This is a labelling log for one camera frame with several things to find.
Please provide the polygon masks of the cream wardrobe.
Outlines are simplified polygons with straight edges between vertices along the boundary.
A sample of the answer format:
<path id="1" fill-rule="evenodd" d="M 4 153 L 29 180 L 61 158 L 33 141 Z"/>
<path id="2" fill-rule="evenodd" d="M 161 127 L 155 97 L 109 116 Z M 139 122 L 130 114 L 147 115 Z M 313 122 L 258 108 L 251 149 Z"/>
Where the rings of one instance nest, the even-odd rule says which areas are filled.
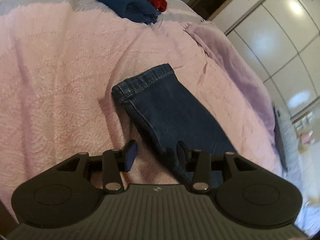
<path id="1" fill-rule="evenodd" d="M 230 0 L 210 20 L 291 118 L 319 99 L 319 0 Z"/>

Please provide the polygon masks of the pink grey bedspread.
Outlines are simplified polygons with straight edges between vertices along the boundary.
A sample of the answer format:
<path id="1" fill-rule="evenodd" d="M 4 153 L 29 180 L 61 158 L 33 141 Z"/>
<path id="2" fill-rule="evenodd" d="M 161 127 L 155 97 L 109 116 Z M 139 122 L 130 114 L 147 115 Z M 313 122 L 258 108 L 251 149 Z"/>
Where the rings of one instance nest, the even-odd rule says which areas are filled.
<path id="1" fill-rule="evenodd" d="M 12 194 L 26 180 L 78 152 L 141 141 L 111 89 L 163 63 L 241 155 L 306 194 L 302 172 L 283 170 L 259 116 L 185 31 L 191 21 L 173 12 L 146 25 L 95 0 L 1 0 L 1 202 L 10 217 Z"/>

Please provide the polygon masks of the dark blue denim jeans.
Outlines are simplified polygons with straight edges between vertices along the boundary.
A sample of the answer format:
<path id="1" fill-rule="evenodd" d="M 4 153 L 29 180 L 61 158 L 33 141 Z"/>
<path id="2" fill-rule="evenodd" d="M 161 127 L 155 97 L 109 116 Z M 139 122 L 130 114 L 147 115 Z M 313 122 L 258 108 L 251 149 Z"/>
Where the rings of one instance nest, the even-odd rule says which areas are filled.
<path id="1" fill-rule="evenodd" d="M 155 66 L 112 88 L 112 97 L 128 114 L 156 159 L 182 184 L 192 181 L 186 156 L 177 145 L 223 156 L 235 152 L 210 112 L 177 79 L 169 64 Z"/>

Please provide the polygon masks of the lilac blanket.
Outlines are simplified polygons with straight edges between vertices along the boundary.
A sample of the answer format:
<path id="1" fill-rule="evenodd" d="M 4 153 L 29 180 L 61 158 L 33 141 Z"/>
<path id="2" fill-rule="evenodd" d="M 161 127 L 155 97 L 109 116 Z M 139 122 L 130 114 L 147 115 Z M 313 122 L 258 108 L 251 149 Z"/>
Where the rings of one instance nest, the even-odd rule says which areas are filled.
<path id="1" fill-rule="evenodd" d="M 263 122 L 270 141 L 275 143 L 276 125 L 272 101 L 261 79 L 244 61 L 227 36 L 213 23 L 186 23 L 185 31 L 231 78 Z"/>

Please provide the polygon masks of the blue folded garment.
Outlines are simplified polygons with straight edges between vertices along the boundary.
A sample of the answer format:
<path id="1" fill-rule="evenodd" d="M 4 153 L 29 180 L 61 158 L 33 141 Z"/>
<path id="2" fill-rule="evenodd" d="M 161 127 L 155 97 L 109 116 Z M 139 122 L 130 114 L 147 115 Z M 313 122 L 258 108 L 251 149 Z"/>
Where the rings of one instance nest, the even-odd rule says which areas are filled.
<path id="1" fill-rule="evenodd" d="M 156 23 L 161 14 L 147 0 L 97 0 L 112 9 L 119 17 L 127 18 L 132 22 Z"/>

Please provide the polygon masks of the grey checked cushion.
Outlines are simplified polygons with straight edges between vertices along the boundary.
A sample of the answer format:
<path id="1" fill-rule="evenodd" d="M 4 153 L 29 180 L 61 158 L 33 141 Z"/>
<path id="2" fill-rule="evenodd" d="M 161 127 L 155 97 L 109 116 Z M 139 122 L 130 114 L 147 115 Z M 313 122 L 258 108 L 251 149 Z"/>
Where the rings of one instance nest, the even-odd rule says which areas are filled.
<path id="1" fill-rule="evenodd" d="M 289 114 L 280 106 L 273 106 L 275 143 L 283 170 L 289 174 L 301 172 L 298 138 Z"/>

